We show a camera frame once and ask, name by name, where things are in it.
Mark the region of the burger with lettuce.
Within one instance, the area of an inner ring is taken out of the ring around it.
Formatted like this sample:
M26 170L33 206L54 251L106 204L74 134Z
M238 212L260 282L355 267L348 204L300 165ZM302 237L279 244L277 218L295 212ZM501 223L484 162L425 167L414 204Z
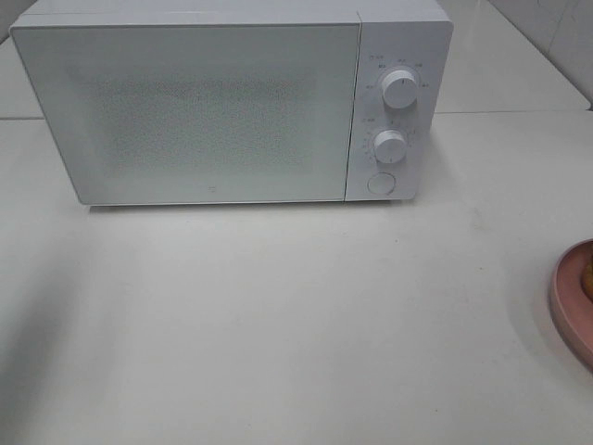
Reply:
M585 295L590 301L593 301L593 270L590 261L581 273L581 286Z

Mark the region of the lower white dial knob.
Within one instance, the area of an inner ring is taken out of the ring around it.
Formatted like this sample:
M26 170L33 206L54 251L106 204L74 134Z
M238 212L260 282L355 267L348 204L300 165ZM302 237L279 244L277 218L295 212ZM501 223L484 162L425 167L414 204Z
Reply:
M398 163L407 153L407 140L396 130L381 131L374 137L372 144L376 160L383 164Z

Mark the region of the round white door button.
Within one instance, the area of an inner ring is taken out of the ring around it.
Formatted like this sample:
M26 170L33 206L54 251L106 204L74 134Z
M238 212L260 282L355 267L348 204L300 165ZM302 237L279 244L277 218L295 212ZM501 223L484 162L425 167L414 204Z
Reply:
M369 179L367 188L372 194L378 196L388 196L394 192L396 183L396 178L392 174L387 172L378 172Z

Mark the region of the pink round plate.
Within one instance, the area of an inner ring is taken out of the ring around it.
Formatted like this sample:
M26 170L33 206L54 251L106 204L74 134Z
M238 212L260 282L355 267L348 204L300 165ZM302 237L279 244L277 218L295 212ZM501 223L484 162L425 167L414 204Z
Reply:
M568 248L558 259L549 287L549 311L562 340L592 371L592 298L583 273L592 260L592 240Z

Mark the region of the upper white dial knob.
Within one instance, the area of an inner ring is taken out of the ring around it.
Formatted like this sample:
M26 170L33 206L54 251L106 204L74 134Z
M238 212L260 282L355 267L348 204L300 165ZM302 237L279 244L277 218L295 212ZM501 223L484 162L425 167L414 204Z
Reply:
M383 76L380 87L384 103L389 108L407 108L417 99L419 78L409 67L395 67Z

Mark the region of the white dial knob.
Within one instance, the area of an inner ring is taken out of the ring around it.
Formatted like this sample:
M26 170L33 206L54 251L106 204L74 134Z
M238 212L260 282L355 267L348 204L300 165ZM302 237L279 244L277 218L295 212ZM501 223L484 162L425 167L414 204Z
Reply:
M407 108L417 99L419 78L409 67L395 67L383 76L380 87L384 103L389 108Z
M372 144L376 160L383 164L398 163L407 153L407 140L396 130L381 131L374 137Z

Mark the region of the white microwave oven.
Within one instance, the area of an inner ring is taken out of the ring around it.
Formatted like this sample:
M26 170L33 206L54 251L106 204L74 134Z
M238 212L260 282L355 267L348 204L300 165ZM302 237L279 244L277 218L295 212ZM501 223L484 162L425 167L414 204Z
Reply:
M337 24L359 28L345 194L339 200L283 202L411 199L420 182L423 150L453 33L452 21L435 1L38 1L11 25L10 35L15 44L14 31L21 28ZM407 108L391 109L382 98L380 81L400 66L418 75L418 95ZM373 139L384 130L399 131L406 138L402 161L376 160ZM392 194L369 192L367 183L378 172L396 178Z

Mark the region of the white microwave door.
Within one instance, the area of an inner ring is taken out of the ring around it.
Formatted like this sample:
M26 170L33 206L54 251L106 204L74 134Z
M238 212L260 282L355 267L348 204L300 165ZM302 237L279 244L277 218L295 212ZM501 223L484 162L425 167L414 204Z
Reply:
M21 28L13 38L83 204L345 194L355 24Z

